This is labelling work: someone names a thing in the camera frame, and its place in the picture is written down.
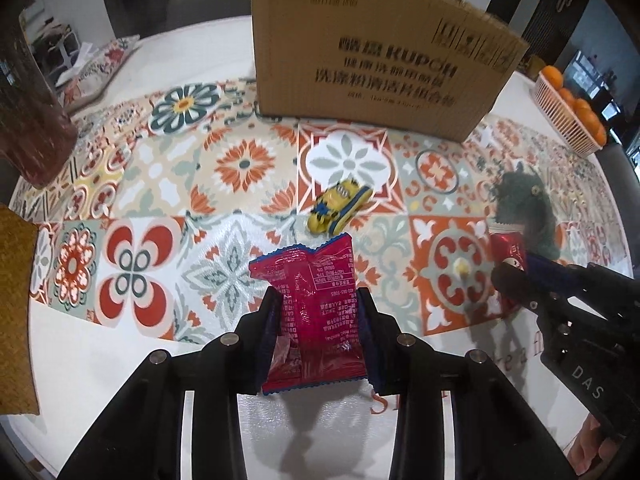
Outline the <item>person's right hand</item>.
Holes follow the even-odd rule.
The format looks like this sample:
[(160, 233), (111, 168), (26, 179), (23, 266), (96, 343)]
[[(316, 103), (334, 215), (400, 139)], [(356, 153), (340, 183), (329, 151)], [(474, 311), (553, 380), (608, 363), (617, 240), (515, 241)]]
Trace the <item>person's right hand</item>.
[(608, 437), (588, 415), (567, 454), (578, 479), (638, 479), (639, 440)]

